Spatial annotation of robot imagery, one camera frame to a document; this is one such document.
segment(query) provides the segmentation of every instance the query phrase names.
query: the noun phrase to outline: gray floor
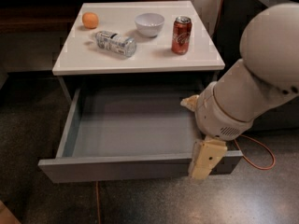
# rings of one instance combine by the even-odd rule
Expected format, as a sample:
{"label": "gray floor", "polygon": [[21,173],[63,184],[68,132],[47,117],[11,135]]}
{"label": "gray floor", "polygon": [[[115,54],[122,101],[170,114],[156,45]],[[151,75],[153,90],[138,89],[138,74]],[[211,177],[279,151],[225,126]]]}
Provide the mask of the gray floor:
{"label": "gray floor", "polygon": [[[94,183],[52,184],[37,168],[55,156],[68,106],[53,77],[11,77],[0,91],[0,200],[26,223],[97,223]],[[101,182],[103,223],[299,223],[299,129],[251,133],[277,164],[243,160],[231,175]],[[260,165],[268,154],[246,140]]]}

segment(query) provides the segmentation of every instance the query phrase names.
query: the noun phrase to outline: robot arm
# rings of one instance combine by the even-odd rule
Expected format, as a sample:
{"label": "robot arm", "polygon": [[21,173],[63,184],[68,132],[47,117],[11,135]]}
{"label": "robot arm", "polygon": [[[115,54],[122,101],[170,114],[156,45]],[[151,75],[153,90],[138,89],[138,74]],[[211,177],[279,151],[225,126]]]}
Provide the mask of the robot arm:
{"label": "robot arm", "polygon": [[194,108],[198,128],[229,141],[267,110],[299,95],[299,5],[270,7],[247,26],[242,59],[199,95]]}

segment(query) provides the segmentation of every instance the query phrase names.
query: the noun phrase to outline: can lid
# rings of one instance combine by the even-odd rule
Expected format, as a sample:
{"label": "can lid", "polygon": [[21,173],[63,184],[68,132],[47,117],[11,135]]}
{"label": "can lid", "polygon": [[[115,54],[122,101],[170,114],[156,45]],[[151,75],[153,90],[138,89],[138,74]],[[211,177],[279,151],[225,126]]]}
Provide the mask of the can lid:
{"label": "can lid", "polygon": [[188,18],[188,17],[185,17],[185,16],[179,16],[176,18],[176,22],[179,22],[179,23],[190,23],[191,22],[191,18]]}

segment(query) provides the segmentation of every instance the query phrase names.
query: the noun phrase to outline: table top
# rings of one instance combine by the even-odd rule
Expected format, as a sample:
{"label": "table top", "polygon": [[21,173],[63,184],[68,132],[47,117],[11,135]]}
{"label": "table top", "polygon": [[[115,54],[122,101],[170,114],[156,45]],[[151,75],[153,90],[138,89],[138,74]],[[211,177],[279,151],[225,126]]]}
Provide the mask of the table top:
{"label": "table top", "polygon": [[[96,29],[84,28],[82,15],[85,12],[98,15],[100,23]],[[163,30],[154,38],[142,36],[135,27],[135,17],[148,12],[159,13],[165,18]],[[192,33],[189,51],[177,55],[171,51],[171,43],[174,20],[181,15],[192,19]],[[98,31],[133,37],[137,43],[135,54],[128,58],[98,48],[92,40]],[[53,74],[211,71],[223,68],[224,62],[190,1],[92,3],[82,6],[54,65]]]}

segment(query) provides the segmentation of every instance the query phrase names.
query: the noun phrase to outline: cable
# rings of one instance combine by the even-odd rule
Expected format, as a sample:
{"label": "cable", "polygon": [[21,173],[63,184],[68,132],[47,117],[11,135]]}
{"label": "cable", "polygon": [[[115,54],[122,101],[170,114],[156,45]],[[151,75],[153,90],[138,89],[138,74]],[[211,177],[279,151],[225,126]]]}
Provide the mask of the cable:
{"label": "cable", "polygon": [[[245,159],[251,166],[253,166],[253,167],[257,168],[257,169],[260,169],[260,170],[269,170],[269,169],[272,169],[272,168],[275,166],[276,158],[275,158],[273,152],[270,150],[270,148],[268,148],[266,145],[262,144],[261,142],[255,140],[255,139],[253,139],[253,138],[250,138],[250,137],[245,136],[245,135],[243,135],[243,134],[240,135],[240,136],[245,137],[245,138],[247,138],[247,139],[249,139],[249,140],[251,140],[251,141],[253,141],[253,142],[259,144],[260,146],[264,147],[264,148],[268,151],[268,153],[271,155],[271,157],[272,157],[272,164],[271,164],[270,166],[267,166],[267,167],[261,167],[261,166],[258,166],[258,165],[256,165],[256,164],[254,164],[249,158],[247,158],[247,157],[243,154],[243,158],[244,158],[244,159]],[[236,147],[237,147],[240,151],[242,151],[241,148],[240,148],[240,146],[239,146],[239,144],[236,142],[236,140],[234,140],[234,141],[235,141],[235,145],[236,145]]]}
{"label": "cable", "polygon": [[97,208],[97,220],[98,224],[101,224],[101,214],[100,214],[100,192],[99,192],[99,182],[95,182],[95,192],[96,192],[96,208]]}
{"label": "cable", "polygon": [[221,0],[221,5],[220,5],[220,8],[219,8],[219,11],[218,11],[218,16],[217,16],[217,23],[216,23],[216,26],[215,26],[215,31],[214,31],[214,34],[219,26],[219,22],[221,20],[221,11],[222,11],[222,5],[223,5],[223,2],[224,0]]}

